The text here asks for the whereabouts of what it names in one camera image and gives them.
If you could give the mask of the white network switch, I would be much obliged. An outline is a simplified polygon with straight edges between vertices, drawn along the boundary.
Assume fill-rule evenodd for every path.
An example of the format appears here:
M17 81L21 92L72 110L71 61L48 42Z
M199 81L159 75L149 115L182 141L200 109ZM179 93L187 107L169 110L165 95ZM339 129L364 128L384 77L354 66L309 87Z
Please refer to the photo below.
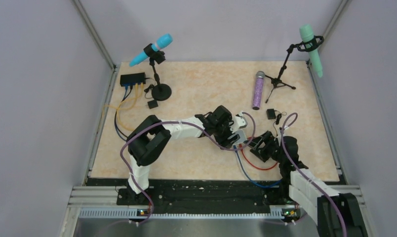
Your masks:
M243 144L247 141L247 136L244 130L239 129L230 137L232 141L232 146L237 146L239 144Z

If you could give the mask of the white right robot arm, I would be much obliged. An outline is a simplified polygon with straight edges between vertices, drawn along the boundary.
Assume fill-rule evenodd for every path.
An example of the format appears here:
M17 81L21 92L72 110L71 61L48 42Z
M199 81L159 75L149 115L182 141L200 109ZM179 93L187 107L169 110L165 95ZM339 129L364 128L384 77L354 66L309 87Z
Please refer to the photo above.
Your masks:
M297 139L274 137L269 131L248 138L253 155L273 159L281 174L278 196L284 203L296 202L316 223L321 237L366 237L368 232L357 198L342 193L316 178L299 159Z

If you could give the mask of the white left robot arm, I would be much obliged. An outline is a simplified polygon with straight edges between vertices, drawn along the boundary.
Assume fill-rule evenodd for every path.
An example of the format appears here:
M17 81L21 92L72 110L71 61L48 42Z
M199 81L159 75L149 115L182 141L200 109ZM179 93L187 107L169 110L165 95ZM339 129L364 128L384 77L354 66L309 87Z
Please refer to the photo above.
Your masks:
M160 120L148 116L127 138L130 158L130 187L128 196L135 204L147 199L149 172L167 143L171 140L212 136L223 148L230 149L244 138L247 121L243 114L232 115L224 106L218 106L206 114L196 114L181 120Z

